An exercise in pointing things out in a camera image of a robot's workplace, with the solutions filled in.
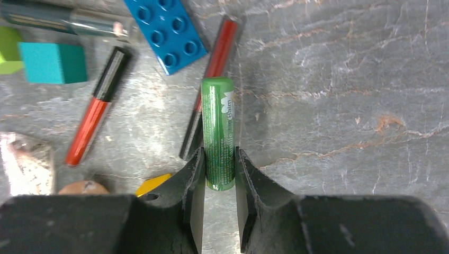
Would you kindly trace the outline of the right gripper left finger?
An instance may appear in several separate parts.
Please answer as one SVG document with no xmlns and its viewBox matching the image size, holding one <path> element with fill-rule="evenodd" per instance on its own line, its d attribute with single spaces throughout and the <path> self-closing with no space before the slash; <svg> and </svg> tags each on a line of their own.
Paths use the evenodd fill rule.
<svg viewBox="0 0 449 254">
<path fill-rule="evenodd" d="M 140 197 L 149 214 L 139 222 L 144 253 L 201 253 L 205 199 L 205 152 L 195 151 L 185 166 Z"/>
</svg>

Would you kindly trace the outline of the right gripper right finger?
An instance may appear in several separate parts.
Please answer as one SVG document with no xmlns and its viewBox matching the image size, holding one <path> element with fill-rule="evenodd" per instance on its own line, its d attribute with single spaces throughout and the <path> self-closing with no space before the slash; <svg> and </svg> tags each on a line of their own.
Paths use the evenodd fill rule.
<svg viewBox="0 0 449 254">
<path fill-rule="evenodd" d="M 235 187 L 241 253 L 311 253 L 299 196 L 258 169 L 235 148 Z"/>
</svg>

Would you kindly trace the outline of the red lip pencil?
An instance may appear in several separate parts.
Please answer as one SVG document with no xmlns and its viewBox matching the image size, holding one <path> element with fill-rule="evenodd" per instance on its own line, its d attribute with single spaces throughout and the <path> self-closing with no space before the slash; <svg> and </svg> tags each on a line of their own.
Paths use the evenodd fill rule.
<svg viewBox="0 0 449 254">
<path fill-rule="evenodd" d="M 67 151 L 65 157 L 67 165 L 77 166 L 87 155 L 131 58 L 132 54 L 126 48 L 113 48 Z"/>
</svg>

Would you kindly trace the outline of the green tube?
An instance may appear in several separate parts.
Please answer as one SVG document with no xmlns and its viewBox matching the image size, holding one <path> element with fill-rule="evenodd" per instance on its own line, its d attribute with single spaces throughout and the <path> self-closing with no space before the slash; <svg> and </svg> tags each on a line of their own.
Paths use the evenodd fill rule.
<svg viewBox="0 0 449 254">
<path fill-rule="evenodd" d="M 201 85 L 203 144 L 207 186 L 226 191 L 235 180 L 234 83 L 228 77 L 205 78 Z"/>
</svg>

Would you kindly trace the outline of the clear plastic bag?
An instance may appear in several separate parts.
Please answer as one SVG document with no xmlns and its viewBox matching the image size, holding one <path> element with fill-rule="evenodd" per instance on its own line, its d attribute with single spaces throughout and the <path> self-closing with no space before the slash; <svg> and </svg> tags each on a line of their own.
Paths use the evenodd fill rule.
<svg viewBox="0 0 449 254">
<path fill-rule="evenodd" d="M 50 143 L 17 132 L 1 132 L 2 175 L 8 196 L 51 195 L 56 190 Z"/>
</svg>

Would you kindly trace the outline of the dark brown lipstick pen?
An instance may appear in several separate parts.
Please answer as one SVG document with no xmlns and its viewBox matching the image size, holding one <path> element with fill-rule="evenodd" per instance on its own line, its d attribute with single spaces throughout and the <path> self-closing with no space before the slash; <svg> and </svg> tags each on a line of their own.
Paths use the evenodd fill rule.
<svg viewBox="0 0 449 254">
<path fill-rule="evenodd" d="M 236 17 L 223 18 L 181 147 L 180 157 L 185 161 L 202 148 L 205 161 L 214 168 L 230 162 L 234 156 L 234 83 L 225 74 L 241 23 Z"/>
</svg>

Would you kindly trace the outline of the dark teal mascara tube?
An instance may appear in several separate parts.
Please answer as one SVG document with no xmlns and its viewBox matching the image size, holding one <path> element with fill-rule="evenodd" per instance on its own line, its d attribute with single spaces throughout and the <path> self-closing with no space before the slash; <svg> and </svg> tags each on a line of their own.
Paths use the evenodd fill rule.
<svg viewBox="0 0 449 254">
<path fill-rule="evenodd" d="M 132 17 L 36 1 L 1 1 L 1 18 L 15 25 L 132 43 L 141 33 Z"/>
</svg>

